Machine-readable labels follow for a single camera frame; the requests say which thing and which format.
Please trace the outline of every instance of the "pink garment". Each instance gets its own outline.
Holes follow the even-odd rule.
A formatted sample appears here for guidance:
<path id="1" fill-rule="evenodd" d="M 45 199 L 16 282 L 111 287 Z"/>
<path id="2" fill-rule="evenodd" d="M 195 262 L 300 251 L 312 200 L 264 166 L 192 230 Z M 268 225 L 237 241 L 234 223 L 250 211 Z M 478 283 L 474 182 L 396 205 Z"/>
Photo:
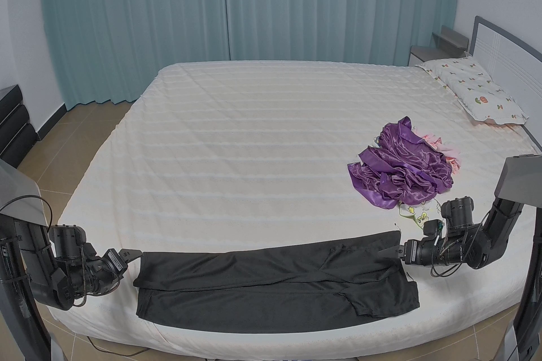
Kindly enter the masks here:
<path id="1" fill-rule="evenodd" d="M 430 145 L 433 150 L 436 150 L 437 152 L 440 152 L 446 157 L 446 161 L 451 165 L 451 172 L 452 174 L 456 174 L 459 171 L 459 168 L 461 168 L 461 159 L 459 158 L 459 151 L 452 146 L 450 146 L 449 143 L 444 144 L 442 142 L 442 138 L 437 137 L 435 134 L 424 134 L 420 133 L 416 130 L 416 128 L 412 128 L 414 133 L 418 137 L 422 137 L 425 142 Z"/>

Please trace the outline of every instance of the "white label sticker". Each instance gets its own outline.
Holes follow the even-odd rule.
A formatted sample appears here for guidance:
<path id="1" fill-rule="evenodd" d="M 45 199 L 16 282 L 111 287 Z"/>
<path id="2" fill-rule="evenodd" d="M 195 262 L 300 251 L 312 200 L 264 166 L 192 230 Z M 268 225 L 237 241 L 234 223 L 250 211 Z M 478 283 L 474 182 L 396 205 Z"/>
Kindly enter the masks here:
<path id="1" fill-rule="evenodd" d="M 115 268 L 117 268 L 119 271 L 121 271 L 123 269 L 122 265 L 120 264 L 120 262 L 118 261 L 118 259 L 115 257 L 115 255 L 113 254 L 112 251 L 110 251 L 109 253 L 107 253 L 107 255 L 109 256 L 109 258 L 111 259 L 111 261 L 113 262 L 113 264 L 115 265 Z"/>
<path id="2" fill-rule="evenodd" d="M 410 255 L 410 262 L 415 263 L 416 260 L 416 250 L 418 248 L 418 241 L 412 243 L 412 253 Z"/>

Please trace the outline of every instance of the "tile floor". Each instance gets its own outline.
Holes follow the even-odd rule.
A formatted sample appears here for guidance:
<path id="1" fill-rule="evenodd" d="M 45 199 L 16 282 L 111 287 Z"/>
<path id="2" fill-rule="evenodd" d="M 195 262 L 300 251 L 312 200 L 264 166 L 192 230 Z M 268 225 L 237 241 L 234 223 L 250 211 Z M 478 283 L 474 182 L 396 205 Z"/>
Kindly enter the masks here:
<path id="1" fill-rule="evenodd" d="M 34 179 L 53 208 L 54 223 L 79 181 L 85 174 L 98 148 L 130 108 L 128 103 L 78 105 L 64 115 L 41 142 L 38 142 L 19 166 Z M 44 306 L 39 306 L 45 325 L 58 339 L 70 361 L 120 361 L 116 355 L 96 351 L 85 336 L 74 334 L 53 319 Z M 360 361 L 467 361 L 478 358 L 489 361 L 495 354 L 508 322 L 516 307 L 469 327 L 452 336 L 402 351 L 360 357 Z M 136 347 L 96 340 L 95 344 L 109 351 L 134 353 Z M 0 361 L 19 361 L 18 350 L 4 320 L 0 317 Z M 131 359 L 138 361 L 203 361 L 150 350 Z M 542 349 L 533 358 L 542 361 Z"/>

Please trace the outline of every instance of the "white bed sheet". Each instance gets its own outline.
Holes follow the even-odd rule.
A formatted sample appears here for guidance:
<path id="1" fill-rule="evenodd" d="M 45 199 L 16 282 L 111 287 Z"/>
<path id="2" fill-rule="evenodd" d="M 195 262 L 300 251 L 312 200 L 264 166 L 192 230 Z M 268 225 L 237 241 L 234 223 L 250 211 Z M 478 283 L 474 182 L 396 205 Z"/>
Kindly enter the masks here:
<path id="1" fill-rule="evenodd" d="M 422 69 L 308 61 L 177 64 L 162 69 L 102 145 L 64 210 L 99 254 L 110 248 L 226 252 L 402 230 L 414 222 L 367 202 L 346 164 L 405 115 L 453 141 L 463 165 L 441 202 L 470 195 L 474 221 L 493 201 L 505 157 L 536 153 L 521 127 L 471 122 Z M 139 319 L 130 264 L 119 289 L 53 315 L 75 332 L 222 359 L 346 358 L 462 330 L 519 301 L 534 211 L 502 259 L 435 279 L 407 266 L 420 308 L 345 329 L 292 334 L 182 330 Z"/>

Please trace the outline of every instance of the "purple satin garment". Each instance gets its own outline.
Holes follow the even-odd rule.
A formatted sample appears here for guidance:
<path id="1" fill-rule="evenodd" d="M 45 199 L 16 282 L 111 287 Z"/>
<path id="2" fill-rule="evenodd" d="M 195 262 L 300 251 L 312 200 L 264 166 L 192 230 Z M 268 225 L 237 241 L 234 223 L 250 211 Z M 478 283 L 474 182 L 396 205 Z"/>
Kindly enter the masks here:
<path id="1" fill-rule="evenodd" d="M 388 123 L 378 140 L 380 148 L 368 147 L 359 155 L 363 164 L 348 165 L 354 188 L 379 208 L 391 209 L 399 200 L 420 204 L 454 183 L 445 156 L 411 128 L 408 117 Z"/>

